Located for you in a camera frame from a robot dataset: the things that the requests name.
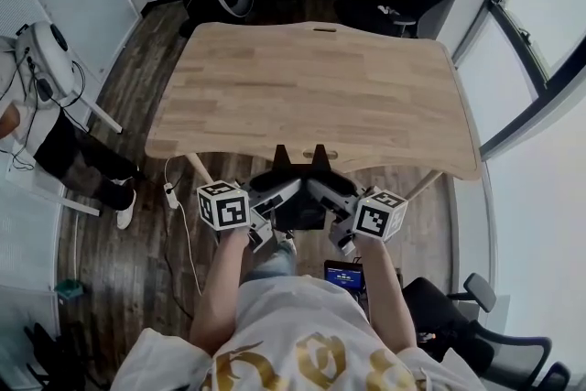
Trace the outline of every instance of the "hand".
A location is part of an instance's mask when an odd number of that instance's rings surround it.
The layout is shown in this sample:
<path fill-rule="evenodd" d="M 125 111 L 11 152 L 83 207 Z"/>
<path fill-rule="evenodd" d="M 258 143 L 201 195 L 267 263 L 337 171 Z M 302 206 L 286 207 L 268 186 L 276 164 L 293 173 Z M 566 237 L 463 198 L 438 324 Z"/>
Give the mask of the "hand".
<path fill-rule="evenodd" d="M 250 228 L 245 226 L 221 235 L 220 243 L 241 247 L 243 250 L 248 246 L 248 232 Z"/>
<path fill-rule="evenodd" d="M 354 244 L 360 250 L 361 255 L 368 255 L 373 251 L 380 251 L 381 249 L 386 250 L 385 244 L 382 240 L 361 234 L 357 234 L 354 237 Z"/>
<path fill-rule="evenodd" d="M 20 113 L 12 103 L 8 105 L 4 114 L 0 116 L 0 138 L 9 136 L 20 126 Z"/>

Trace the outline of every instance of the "white sneaker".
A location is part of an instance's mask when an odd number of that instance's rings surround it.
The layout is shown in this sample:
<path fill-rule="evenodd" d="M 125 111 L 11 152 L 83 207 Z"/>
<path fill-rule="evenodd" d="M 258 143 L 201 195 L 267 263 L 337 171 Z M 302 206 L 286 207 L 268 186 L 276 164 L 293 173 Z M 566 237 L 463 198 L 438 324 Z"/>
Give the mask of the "white sneaker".
<path fill-rule="evenodd" d="M 132 203 L 130 204 L 130 207 L 128 207 L 128 209 L 125 209 L 123 211 L 118 211 L 116 213 L 116 224 L 118 225 L 119 230 L 125 230 L 126 228 L 128 228 L 128 225 L 130 224 L 130 222 L 132 222 L 132 215 L 133 215 L 133 212 L 135 211 L 136 191 L 133 190 L 133 193 L 134 193 L 134 197 L 132 199 Z"/>
<path fill-rule="evenodd" d="M 136 165 L 136 170 L 140 171 L 140 168 L 138 167 L 138 165 Z M 125 183 L 132 178 L 133 177 L 131 176 L 130 178 L 126 178 L 126 179 L 112 179 L 112 183 L 114 183 L 116 186 L 124 186 Z"/>

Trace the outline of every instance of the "wooden table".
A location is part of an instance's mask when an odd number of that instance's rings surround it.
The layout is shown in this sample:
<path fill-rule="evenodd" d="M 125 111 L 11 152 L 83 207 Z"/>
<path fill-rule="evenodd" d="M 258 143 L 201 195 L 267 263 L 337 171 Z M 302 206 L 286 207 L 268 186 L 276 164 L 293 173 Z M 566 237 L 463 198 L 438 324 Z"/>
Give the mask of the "wooden table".
<path fill-rule="evenodd" d="M 146 142 L 150 157 L 196 152 L 293 163 L 325 145 L 341 172 L 383 165 L 480 177 L 478 139 L 460 82 L 437 41 L 379 36 L 327 23 L 199 26 L 171 75 Z"/>

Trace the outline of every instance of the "power plug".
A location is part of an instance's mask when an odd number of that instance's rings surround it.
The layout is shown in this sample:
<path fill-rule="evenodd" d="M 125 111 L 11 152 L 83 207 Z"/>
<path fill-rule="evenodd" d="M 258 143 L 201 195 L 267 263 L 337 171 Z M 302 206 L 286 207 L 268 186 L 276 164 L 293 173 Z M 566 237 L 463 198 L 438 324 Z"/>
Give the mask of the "power plug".
<path fill-rule="evenodd" d="M 168 206 L 171 209 L 177 209 L 179 207 L 179 201 L 177 200 L 177 196 L 175 195 L 175 190 L 173 189 L 173 185 L 168 182 L 165 186 L 163 186 L 165 190 L 165 195 L 167 196 Z"/>

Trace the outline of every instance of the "window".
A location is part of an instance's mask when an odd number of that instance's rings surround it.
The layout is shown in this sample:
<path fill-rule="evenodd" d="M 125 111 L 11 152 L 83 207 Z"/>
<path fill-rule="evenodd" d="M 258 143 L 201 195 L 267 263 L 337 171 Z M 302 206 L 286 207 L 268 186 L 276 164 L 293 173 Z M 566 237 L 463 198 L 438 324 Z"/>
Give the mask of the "window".
<path fill-rule="evenodd" d="M 549 80 L 586 33 L 586 0 L 501 0 Z"/>
<path fill-rule="evenodd" d="M 586 0 L 486 0 L 454 59 L 487 159 L 586 67 Z"/>

